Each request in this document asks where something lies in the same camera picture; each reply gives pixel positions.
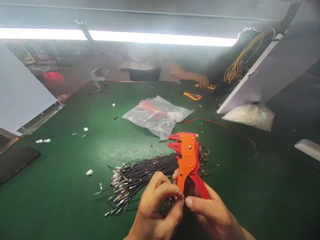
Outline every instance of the yellow wire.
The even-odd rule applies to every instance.
[[[231,65],[230,68],[228,68],[228,70],[225,72],[224,74],[224,81],[228,81],[229,84],[231,83],[231,81],[234,79],[234,77],[237,75],[238,73],[238,67],[239,67],[239,62],[240,60],[243,58],[243,56],[245,56],[247,54],[247,52],[257,43],[257,42],[261,42],[263,40],[263,38],[268,34],[268,32],[262,32],[260,33],[258,36],[256,36],[250,43],[248,43],[248,45],[242,50],[242,52],[240,53],[239,57],[237,57],[237,59],[234,61],[234,63]]]

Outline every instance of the fluorescent light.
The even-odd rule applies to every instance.
[[[111,32],[89,30],[97,41],[158,43],[174,45],[230,47],[237,38],[201,37],[155,33]],[[0,28],[0,39],[87,40],[82,30],[42,28]]]
[[[109,32],[89,30],[91,37],[98,41],[159,43],[195,46],[231,47],[237,38],[201,37],[187,35],[169,35],[155,33]]]
[[[87,40],[82,30],[0,28],[0,39]]]

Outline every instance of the wire stripper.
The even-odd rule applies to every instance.
[[[210,199],[209,193],[202,179],[198,175],[200,163],[198,159],[199,142],[196,141],[198,134],[181,132],[169,136],[173,143],[167,143],[169,148],[172,148],[181,155],[177,157],[179,164],[177,185],[182,193],[184,193],[184,184],[188,176],[195,183],[202,198]]]
[[[208,89],[211,89],[211,90],[214,90],[215,88],[216,88],[216,85],[209,85],[208,87],[207,87]]]
[[[199,101],[202,97],[200,95],[195,95],[193,93],[187,93],[184,92],[183,95],[188,96],[189,98],[191,98],[193,101]]]

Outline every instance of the yellow tool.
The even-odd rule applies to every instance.
[[[183,95],[188,96],[189,98],[191,98],[193,101],[199,101],[202,97],[200,95],[195,95],[193,93],[183,93]]]
[[[208,89],[211,89],[211,90],[213,90],[213,89],[215,89],[216,88],[216,85],[210,85],[209,87],[207,87]]]

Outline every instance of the wire bundle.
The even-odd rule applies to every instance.
[[[231,65],[230,68],[225,72],[224,74],[224,81],[228,82],[229,84],[234,79],[234,77],[237,75],[239,70],[239,62],[240,60],[248,53],[248,51],[259,42],[259,45],[255,52],[246,60],[246,62],[256,53],[256,51],[259,49],[263,38],[268,34],[269,32],[262,32],[259,35],[257,35],[255,38],[253,38],[250,43],[242,50],[241,54],[237,57],[237,59],[234,61],[234,63]]]
[[[209,161],[208,154],[209,150],[200,144],[198,158],[202,167]],[[167,177],[173,175],[174,171],[179,167],[177,156],[179,156],[178,153],[172,153],[150,159],[136,159],[127,164],[123,163],[122,167],[116,167],[115,169],[109,166],[114,169],[112,183],[110,184],[110,186],[113,187],[111,189],[113,189],[114,195],[109,197],[108,200],[116,205],[114,206],[115,208],[106,213],[105,216],[109,216],[114,212],[118,214],[121,210],[125,212],[129,201],[134,196],[137,196],[137,193],[149,183],[155,172],[161,171]],[[100,184],[100,190],[101,191],[95,195],[108,189],[102,190],[102,185]]]

